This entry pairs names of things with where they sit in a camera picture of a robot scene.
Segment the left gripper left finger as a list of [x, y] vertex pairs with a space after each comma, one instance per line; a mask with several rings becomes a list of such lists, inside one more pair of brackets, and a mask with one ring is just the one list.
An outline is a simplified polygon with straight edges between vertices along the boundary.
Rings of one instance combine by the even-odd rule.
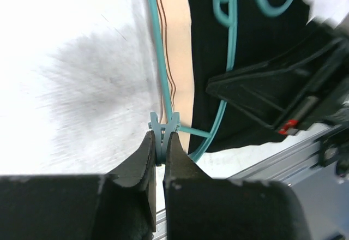
[[151, 131], [106, 174], [1, 177], [1, 239], [151, 239], [155, 230]]

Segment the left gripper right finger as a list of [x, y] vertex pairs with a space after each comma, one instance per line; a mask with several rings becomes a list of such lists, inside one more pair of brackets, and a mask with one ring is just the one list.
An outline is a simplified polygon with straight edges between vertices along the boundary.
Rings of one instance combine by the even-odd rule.
[[310, 239], [302, 205], [277, 181], [214, 179], [172, 133], [163, 181], [168, 239]]

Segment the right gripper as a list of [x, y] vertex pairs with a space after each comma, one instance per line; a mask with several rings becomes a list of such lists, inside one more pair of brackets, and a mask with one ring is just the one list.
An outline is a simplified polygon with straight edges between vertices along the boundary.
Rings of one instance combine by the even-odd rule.
[[338, 124], [330, 116], [343, 107], [348, 90], [342, 87], [348, 83], [348, 33], [310, 21], [302, 34], [289, 52], [211, 78], [207, 93], [274, 131], [274, 142], [315, 122]]

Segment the teal clothespin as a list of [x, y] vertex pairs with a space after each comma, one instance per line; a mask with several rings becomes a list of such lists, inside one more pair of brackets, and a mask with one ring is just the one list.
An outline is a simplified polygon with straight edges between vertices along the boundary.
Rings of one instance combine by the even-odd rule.
[[160, 124], [156, 112], [150, 113], [151, 121], [148, 123], [149, 129], [155, 134], [156, 166], [166, 163], [166, 151], [172, 132], [177, 132], [180, 127], [179, 112], [174, 112], [171, 119], [166, 124]]

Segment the black underwear beige waistband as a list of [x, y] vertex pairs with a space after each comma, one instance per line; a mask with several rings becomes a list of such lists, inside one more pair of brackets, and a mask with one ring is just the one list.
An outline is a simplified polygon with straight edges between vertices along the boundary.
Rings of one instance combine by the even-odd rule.
[[[268, 0], [273, 7], [285, 1]], [[288, 52], [302, 41], [302, 32], [310, 22], [309, 6], [303, 0], [293, 0], [288, 9], [276, 17], [261, 13], [254, 0], [238, 0], [236, 56], [233, 69], [226, 71], [228, 29], [215, 18], [213, 0], [156, 2], [172, 109], [180, 113], [182, 126], [206, 132], [211, 130], [223, 101], [207, 93], [208, 81]], [[273, 132], [227, 103], [219, 129], [206, 152], [274, 142]], [[204, 141], [204, 137], [185, 132], [180, 133], [180, 139], [190, 155]]]

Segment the teal hanger with black underwear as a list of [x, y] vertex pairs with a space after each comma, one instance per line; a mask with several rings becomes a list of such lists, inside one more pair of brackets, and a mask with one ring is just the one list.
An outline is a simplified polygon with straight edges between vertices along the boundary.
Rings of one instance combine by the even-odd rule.
[[[285, 3], [279, 7], [273, 7], [268, 0], [254, 0], [261, 13], [268, 17], [276, 17], [285, 12], [291, 5], [293, 0], [286, 0]], [[163, 105], [167, 117], [167, 123], [170, 121], [172, 114], [171, 95], [169, 84], [167, 80], [167, 71], [165, 63], [165, 51], [163, 47], [163, 40], [161, 38], [160, 22], [158, 18], [158, 9], [156, 0], [148, 0], [151, 11], [153, 35], [155, 38], [155, 49], [157, 53], [158, 69], [161, 81], [161, 89], [163, 93]], [[227, 44], [227, 62], [226, 71], [231, 71], [234, 67], [237, 45], [237, 28], [238, 28], [238, 0], [213, 0], [213, 13], [217, 21], [228, 29], [228, 44]], [[226, 102], [221, 101], [218, 111], [213, 122], [212, 128], [209, 132], [194, 129], [190, 127], [183, 127], [180, 125], [178, 131], [189, 133], [204, 137], [204, 141], [198, 149], [190, 155], [193, 161], [198, 161], [206, 152], [209, 145], [212, 143], [218, 129], [224, 112], [226, 110]]]

